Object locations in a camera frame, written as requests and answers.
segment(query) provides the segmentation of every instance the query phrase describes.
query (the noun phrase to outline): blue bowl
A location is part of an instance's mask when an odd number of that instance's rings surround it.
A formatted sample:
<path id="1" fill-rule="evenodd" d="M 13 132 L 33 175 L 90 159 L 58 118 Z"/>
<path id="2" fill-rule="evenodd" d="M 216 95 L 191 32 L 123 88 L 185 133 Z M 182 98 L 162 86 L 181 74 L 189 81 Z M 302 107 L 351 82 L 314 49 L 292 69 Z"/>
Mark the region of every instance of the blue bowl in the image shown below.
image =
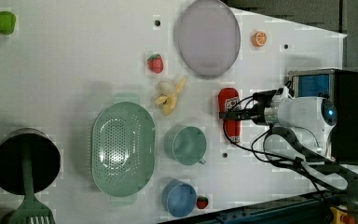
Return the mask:
<path id="1" fill-rule="evenodd" d="M 174 217 L 185 217 L 196 205 L 197 195 L 193 187 L 179 180 L 172 180 L 162 191 L 162 205 Z"/>

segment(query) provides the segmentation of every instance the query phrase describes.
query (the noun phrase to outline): black pot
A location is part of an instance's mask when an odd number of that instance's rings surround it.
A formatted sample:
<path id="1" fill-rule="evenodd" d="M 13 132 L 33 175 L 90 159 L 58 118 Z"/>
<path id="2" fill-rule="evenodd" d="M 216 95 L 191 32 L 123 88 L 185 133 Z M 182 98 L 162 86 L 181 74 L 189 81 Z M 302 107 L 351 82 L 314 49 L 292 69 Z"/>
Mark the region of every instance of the black pot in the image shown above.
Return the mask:
<path id="1" fill-rule="evenodd" d="M 34 193 L 47 188 L 57 177 L 61 156 L 47 136 L 36 129 L 19 129 L 0 145 L 0 187 L 10 193 L 24 195 L 21 145 L 30 150 Z"/>

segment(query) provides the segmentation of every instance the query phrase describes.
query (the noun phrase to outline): black cable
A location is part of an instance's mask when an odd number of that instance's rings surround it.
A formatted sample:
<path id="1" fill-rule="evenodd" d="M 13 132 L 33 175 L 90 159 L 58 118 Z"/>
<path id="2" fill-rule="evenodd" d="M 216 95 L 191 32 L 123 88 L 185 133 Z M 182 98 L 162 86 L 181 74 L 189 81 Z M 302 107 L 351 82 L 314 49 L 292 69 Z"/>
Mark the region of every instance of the black cable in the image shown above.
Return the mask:
<path id="1" fill-rule="evenodd" d="M 292 82 L 293 80 L 289 80 L 287 81 L 284 85 L 287 87 L 287 88 L 290 88 L 292 86 Z"/>
<path id="2" fill-rule="evenodd" d="M 228 112 L 231 112 L 237 105 L 241 104 L 243 101 L 248 100 L 248 99 L 251 99 L 251 98 L 252 98 L 252 96 L 249 96 L 249 97 L 246 97 L 246 98 L 240 100 L 240 101 L 237 102 L 234 106 L 232 106 L 232 107 L 228 110 Z M 250 102 L 252 102 L 252 101 L 253 101 L 253 100 L 247 102 L 247 104 L 245 105 L 245 108 L 244 108 L 244 109 L 246 109 L 246 106 L 247 106 Z M 260 138 L 262 138 L 264 135 L 266 135 L 266 134 L 270 131 L 270 129 L 269 129 L 268 131 L 266 131 L 265 133 L 261 134 L 260 136 L 258 136 L 258 137 L 253 141 L 253 143 L 251 144 L 251 148 L 247 148 L 247 147 L 240 146 L 239 144 L 237 144 L 236 142 L 232 141 L 232 140 L 229 138 L 229 136 L 228 136 L 228 134 L 227 134 L 227 130 L 226 130 L 226 121 L 227 121 L 226 119 L 223 119 L 223 131 L 224 131 L 224 134 L 225 134 L 226 139 L 230 142 L 230 144 L 232 144 L 232 145 L 234 145 L 234 146 L 236 146 L 236 147 L 239 147 L 239 148 L 241 148 L 241 149 L 243 149 L 243 150 L 253 152 L 253 154 L 255 155 L 255 157 L 256 157 L 259 161 L 262 161 L 262 162 L 265 162 L 265 163 L 272 163 L 272 162 L 278 162 L 278 161 L 290 161 L 290 162 L 292 162 L 292 163 L 295 163 L 295 162 L 296 162 L 296 160 L 292 160 L 292 159 L 290 159 L 290 158 L 286 158 L 286 157 L 283 157 L 283 156 L 280 156 L 280 155 L 276 155 L 276 154 L 272 154 L 272 153 L 267 153 L 267 152 L 265 151 L 265 149 L 264 149 L 263 152 L 254 150 L 254 144 L 255 144 Z M 256 154 L 263 154 L 263 155 L 265 155 L 266 158 L 267 158 L 267 161 L 264 161 L 264 160 L 260 159 Z M 271 160 L 268 156 L 280 158 L 280 160 L 274 160 L 274 161 L 273 161 L 273 160 Z M 301 166 L 301 169 L 302 169 L 307 175 L 310 175 L 310 173 L 305 169 L 304 165 L 302 165 L 302 164 L 300 163 L 300 166 Z M 341 211 L 341 212 L 344 212 L 344 213 L 347 213 L 347 214 L 358 214 L 358 211 L 350 211 L 350 210 L 342 209 L 342 208 L 339 208 L 338 206 L 334 205 L 333 203 L 331 203 L 329 199 L 327 199 L 326 197 L 324 197 L 324 194 L 323 194 L 322 191 L 319 189 L 319 187 L 316 185 L 316 183 L 315 183 L 312 179 L 310 179 L 310 178 L 309 178 L 309 181 L 312 183 L 313 187 L 315 187 L 315 189 L 316 189 L 316 191 L 318 192 L 318 194 L 320 194 L 320 195 L 322 196 L 322 198 L 324 199 L 324 201 L 325 201 L 326 203 L 328 203 L 331 207 L 334 207 L 334 208 L 336 208 L 338 211 Z"/>
<path id="3" fill-rule="evenodd" d="M 301 164 L 301 169 L 307 174 L 307 175 L 310 175 L 310 172 L 308 172 L 304 165 Z M 343 208 L 340 208 L 336 205 L 334 205 L 333 203 L 330 202 L 330 200 L 326 197 L 324 197 L 324 194 L 322 193 L 322 191 L 319 189 L 319 187 L 316 185 L 315 181 L 309 179 L 310 183 L 312 183 L 313 187 L 316 188 L 316 191 L 318 192 L 318 194 L 321 195 L 321 197 L 324 199 L 325 202 L 327 202 L 330 206 L 336 208 L 338 211 L 341 211 L 343 213 L 348 213 L 348 214 L 358 214 L 358 211 L 350 211 L 350 210 L 347 210 L 347 209 L 343 209 Z"/>
<path id="4" fill-rule="evenodd" d="M 232 107 L 228 110 L 228 112 L 231 112 L 237 105 L 239 105 L 239 104 L 241 104 L 242 102 L 244 102 L 245 100 L 249 100 L 249 99 L 251 99 L 251 98 L 252 98 L 252 96 L 248 96 L 248 97 L 246 97 L 246 98 L 240 100 L 240 101 L 237 102 L 234 106 L 232 106 Z M 265 155 L 265 156 L 276 157 L 276 158 L 279 158 L 279 159 L 280 159 L 280 160 L 276 160 L 276 161 L 291 161 L 291 162 L 294 162 L 294 160 L 289 159 L 289 158 L 286 158 L 286 157 L 284 157 L 284 156 L 280 156 L 280 155 L 276 155 L 276 154 L 272 154 L 272 153 L 267 153 L 267 152 L 256 151 L 256 150 L 253 150 L 253 149 L 250 149 L 250 148 L 247 148 L 247 147 L 240 146 L 239 144 L 237 144 L 236 142 L 232 141 L 232 140 L 229 138 L 229 136 L 228 136 L 228 134 L 227 134 L 227 130 L 226 130 L 226 122 L 227 122 L 227 119 L 223 119 L 223 132 L 224 132 L 224 134 L 225 134 L 226 139 L 230 142 L 230 144 L 232 144 L 232 145 L 234 145 L 234 146 L 236 146 L 236 147 L 239 147 L 239 148 L 241 148 L 241 149 L 243 149 L 243 150 L 253 152 L 254 154 L 255 154 L 255 153 L 258 153 L 258 154 L 262 154 L 262 155 Z M 257 138 L 257 140 L 260 139 L 263 135 L 265 135 L 265 134 L 267 134 L 267 133 L 268 133 L 268 132 L 263 133 L 261 136 L 259 136 L 259 137 Z M 257 156 L 256 156 L 256 158 L 257 158 L 258 160 L 262 161 L 262 162 L 267 162 L 267 163 L 274 162 L 274 161 L 263 161 L 263 160 L 261 160 L 260 158 L 258 158 Z"/>
<path id="5" fill-rule="evenodd" d="M 243 109 L 246 109 L 248 107 L 248 104 L 250 104 L 251 102 L 254 102 L 255 100 L 251 100 L 251 101 L 248 101 L 248 103 L 246 103 L 245 107 Z"/>

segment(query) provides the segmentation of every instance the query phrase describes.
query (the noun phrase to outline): red strawberry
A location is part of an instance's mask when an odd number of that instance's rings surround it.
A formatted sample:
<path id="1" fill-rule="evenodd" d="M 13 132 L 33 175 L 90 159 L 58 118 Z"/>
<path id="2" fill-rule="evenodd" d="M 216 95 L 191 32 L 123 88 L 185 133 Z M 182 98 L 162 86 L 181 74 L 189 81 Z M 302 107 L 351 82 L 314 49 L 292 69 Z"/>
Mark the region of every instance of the red strawberry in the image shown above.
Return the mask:
<path id="1" fill-rule="evenodd" d="M 160 74 L 164 69 L 164 65 L 162 63 L 161 55 L 154 54 L 147 59 L 147 64 L 149 65 L 150 70 L 153 72 Z"/>
<path id="2" fill-rule="evenodd" d="M 206 206 L 208 206 L 208 199 L 205 197 L 199 197 L 197 199 L 197 207 L 199 209 L 204 209 L 206 208 Z"/>

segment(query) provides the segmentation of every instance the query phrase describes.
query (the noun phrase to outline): gray plate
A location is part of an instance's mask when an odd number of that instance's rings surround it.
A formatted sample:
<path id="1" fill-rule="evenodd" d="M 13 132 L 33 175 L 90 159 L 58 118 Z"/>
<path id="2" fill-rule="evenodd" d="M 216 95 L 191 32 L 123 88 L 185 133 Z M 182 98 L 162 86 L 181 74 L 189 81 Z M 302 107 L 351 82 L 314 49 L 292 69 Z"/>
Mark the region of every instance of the gray plate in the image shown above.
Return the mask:
<path id="1" fill-rule="evenodd" d="M 199 0 L 184 13 L 178 30 L 179 49 L 198 74 L 217 77 L 235 63 L 240 28 L 232 11 L 219 0 Z"/>

